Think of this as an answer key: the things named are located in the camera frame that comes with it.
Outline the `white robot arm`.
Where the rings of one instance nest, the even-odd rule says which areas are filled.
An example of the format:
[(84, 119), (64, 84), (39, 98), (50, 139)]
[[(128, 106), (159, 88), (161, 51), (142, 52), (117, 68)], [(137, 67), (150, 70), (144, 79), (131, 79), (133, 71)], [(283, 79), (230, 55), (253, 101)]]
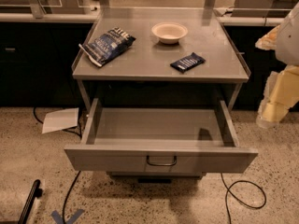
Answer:
[(286, 64), (281, 72), (270, 73), (258, 108), (256, 123), (268, 129), (278, 125), (299, 102), (299, 3), (280, 25), (259, 38), (255, 47), (272, 49)]

